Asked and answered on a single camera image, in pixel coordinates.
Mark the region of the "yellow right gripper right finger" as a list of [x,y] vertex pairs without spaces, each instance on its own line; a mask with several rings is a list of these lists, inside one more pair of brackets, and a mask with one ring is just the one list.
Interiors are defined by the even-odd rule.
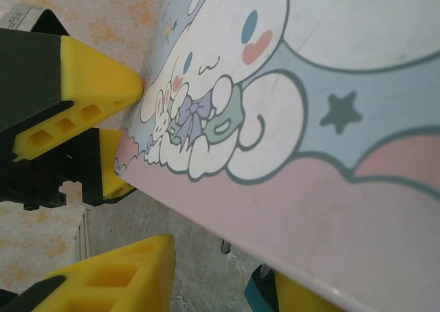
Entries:
[[275,272],[276,292],[280,312],[337,312],[344,311],[339,306],[324,299],[308,288]]

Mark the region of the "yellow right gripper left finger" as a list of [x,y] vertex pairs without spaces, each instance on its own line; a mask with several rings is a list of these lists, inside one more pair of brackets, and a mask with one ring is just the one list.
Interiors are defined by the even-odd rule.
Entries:
[[157,235],[53,271],[2,311],[170,311],[175,242]]

